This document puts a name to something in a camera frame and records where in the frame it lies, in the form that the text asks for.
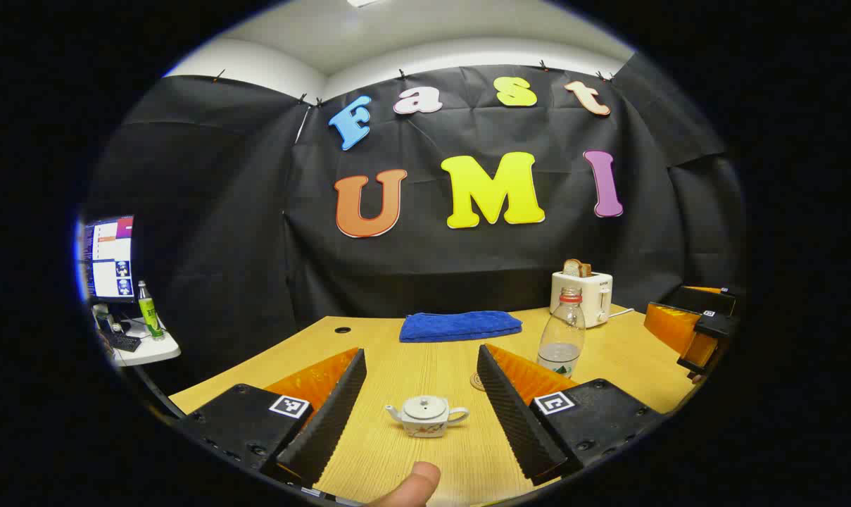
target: water bottle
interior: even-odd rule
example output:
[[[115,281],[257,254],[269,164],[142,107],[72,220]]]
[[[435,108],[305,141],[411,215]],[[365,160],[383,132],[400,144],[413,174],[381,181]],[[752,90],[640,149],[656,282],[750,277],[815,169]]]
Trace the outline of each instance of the water bottle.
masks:
[[[156,307],[153,305],[153,299],[149,296],[144,280],[138,282],[138,305],[141,307],[141,314],[144,317],[144,324],[146,324],[146,330],[149,331],[149,336],[152,336],[154,340],[164,340],[165,337],[159,328]]]
[[[560,305],[553,311],[541,335],[538,364],[570,378],[585,349],[585,313],[582,289],[563,287]]]

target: white toaster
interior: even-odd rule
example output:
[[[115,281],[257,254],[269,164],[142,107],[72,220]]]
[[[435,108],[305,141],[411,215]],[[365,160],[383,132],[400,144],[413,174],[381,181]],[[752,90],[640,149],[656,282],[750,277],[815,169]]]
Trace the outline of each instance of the white toaster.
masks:
[[[585,277],[563,274],[563,272],[553,273],[550,283],[550,313],[553,313],[560,305],[560,291],[563,287],[582,289],[585,327],[603,324],[610,317],[612,276],[597,272]]]

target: keyboard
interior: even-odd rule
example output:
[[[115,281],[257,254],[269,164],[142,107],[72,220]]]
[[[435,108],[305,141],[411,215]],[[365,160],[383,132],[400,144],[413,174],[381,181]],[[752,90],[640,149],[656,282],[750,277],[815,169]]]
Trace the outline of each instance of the keyboard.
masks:
[[[106,331],[103,331],[102,334],[114,349],[134,352],[138,349],[138,346],[141,346],[141,338],[129,337],[128,334],[107,333]]]

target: bottle label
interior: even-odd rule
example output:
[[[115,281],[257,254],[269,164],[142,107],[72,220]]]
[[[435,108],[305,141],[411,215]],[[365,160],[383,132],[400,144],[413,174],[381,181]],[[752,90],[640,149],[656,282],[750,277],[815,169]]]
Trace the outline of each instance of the bottle label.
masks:
[[[581,351],[579,347],[573,344],[544,344],[544,346],[541,346],[541,350],[538,351],[538,364],[566,378],[570,378],[580,355]]]
[[[162,330],[159,330],[159,321],[156,318],[156,307],[153,305],[153,299],[138,299],[138,305],[141,307],[146,330],[152,337],[161,337]]]

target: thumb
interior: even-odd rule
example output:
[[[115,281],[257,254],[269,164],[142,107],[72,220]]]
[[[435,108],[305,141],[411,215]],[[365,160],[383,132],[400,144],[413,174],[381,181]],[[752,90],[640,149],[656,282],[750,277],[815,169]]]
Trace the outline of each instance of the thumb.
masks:
[[[438,489],[441,469],[425,461],[412,465],[412,472],[389,494],[368,504],[370,507],[423,507]]]

